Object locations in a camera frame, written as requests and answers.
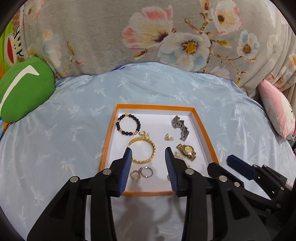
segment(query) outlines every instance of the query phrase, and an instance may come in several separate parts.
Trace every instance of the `jewelry tray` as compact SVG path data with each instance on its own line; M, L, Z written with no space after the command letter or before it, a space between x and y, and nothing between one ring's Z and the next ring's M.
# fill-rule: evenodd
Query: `jewelry tray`
M165 164L165 148L170 147L173 154L180 152L185 162L190 167L203 176L208 176L207 166L211 162L219 164L218 158L209 139L209 136L193 107L163 106L163 105L142 105L142 104L117 104L113 113L109 130L107 133L100 171L110 167L113 160L122 158L130 140L139 137L139 134L126 136L116 128L117 118L122 114L129 113L135 115L141 124L141 131L149 133L149 137L156 146L154 158L146 164L132 162L130 173L139 170L140 167L148 166L153 170L153 175L149 178L141 177L138 182L128 177L124 195L166 195L173 194L170 181L167 178L168 171ZM180 140L181 130L173 128L172 119L179 116L184 120L184 125L189 130L189 135L185 141ZM124 131L135 132L136 122L129 117L125 117L120 122L120 127ZM173 141L166 141L165 135L169 133ZM196 152L196 158L191 161L182 155L176 148L178 144L190 145ZM148 159L152 154L152 146L145 141L138 141L129 146L132 149L133 157L137 160Z

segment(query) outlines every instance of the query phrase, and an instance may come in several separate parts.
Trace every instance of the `watch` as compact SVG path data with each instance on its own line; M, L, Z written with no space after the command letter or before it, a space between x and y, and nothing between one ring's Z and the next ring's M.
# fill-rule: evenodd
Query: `watch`
M187 156L191 161L194 161L196 157L196 152L194 151L192 146L179 144L176 147L182 152L182 154Z

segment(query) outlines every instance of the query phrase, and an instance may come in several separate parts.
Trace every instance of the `pink and white plush pillow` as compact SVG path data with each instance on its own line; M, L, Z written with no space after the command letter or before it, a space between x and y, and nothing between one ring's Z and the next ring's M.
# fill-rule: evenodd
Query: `pink and white plush pillow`
M284 139L294 139L296 134L295 116L287 98L267 80L263 80L258 85L258 90L276 132Z

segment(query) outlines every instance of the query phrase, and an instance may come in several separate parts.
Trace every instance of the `jewelry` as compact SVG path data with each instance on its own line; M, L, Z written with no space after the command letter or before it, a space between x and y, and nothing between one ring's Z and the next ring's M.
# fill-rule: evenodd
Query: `jewelry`
M139 180L141 179L141 173L140 173L139 171L137 171L137 170L133 170L133 171L130 173L130 177L131 177L131 179L133 179L133 180L135 180L135 178L133 177L134 172L138 174L138 176L137 176L137 180L136 180L136 182L137 182L137 181L139 181Z
M170 137L169 134L167 133L167 134L165 135L165 140L166 140L166 141L173 141L174 138Z
M192 146L179 144L176 146L176 148L179 149L181 153L187 156L191 161L194 161L196 157L196 152L194 151Z
M137 123L137 129L136 129L135 132L124 131L124 130L122 130L122 129L120 128L120 125L119 125L120 121L121 121L123 118L127 117L127 116L130 117L130 118L132 118L132 119L134 119L134 120L136 121L136 123ZM137 135L137 133L140 131L141 124L140 124L140 121L139 121L139 119L138 119L137 117L135 117L135 116L132 115L132 114L125 113L125 114L121 115L121 116L117 119L117 122L116 122L116 128L117 128L117 130L120 131L123 135L126 135L126 136L129 135L129 136L131 136L131 135Z
M150 175L150 176L144 175L144 174L143 174L143 170L144 170L144 169L149 169L149 170L151 171L151 175ZM141 167L141 168L139 169L139 172L140 172L140 173L142 174L142 176L145 177L145 178L152 177L152 175L153 175L153 170L152 170L150 167Z
M150 162L150 161L154 158L156 148L155 148L155 144L154 144L154 143L152 142L152 140L150 140L150 138L149 138L149 133L146 133L145 131L141 131L141 132L139 132L139 135L140 135L140 137L137 137L137 138L132 139L132 140L128 143L128 146L130 146L131 144L133 144L133 143L135 143L135 142L137 142L137 141L146 141L146 142L148 142L148 143L152 146L152 148L153 148L152 155L151 155L151 157L149 157L147 160L144 160L144 161L138 161L138 160L136 160L135 158L132 158L132 161L135 162L135 163L138 163L138 164L145 164L145 163Z
M189 135L189 131L187 130L188 128L184 125L184 121L180 120L180 117L178 117L177 115L173 118L172 120L172 126L174 128L180 128L181 129L181 137L180 140L182 141L186 141L188 135Z
M186 160L181 156L181 153L180 152L178 152L178 151L175 151L175 158L177 158L177 159L181 159L181 160L183 160L184 162L185 162L185 164L186 164L186 166L187 166L187 168L191 168L191 166L186 162Z

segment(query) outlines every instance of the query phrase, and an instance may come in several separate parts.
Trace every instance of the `green plush toy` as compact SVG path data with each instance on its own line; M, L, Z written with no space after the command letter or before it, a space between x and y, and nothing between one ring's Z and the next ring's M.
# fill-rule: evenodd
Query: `green plush toy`
M54 92L54 75L38 57L18 63L0 80L0 117L7 122L23 118L49 99Z

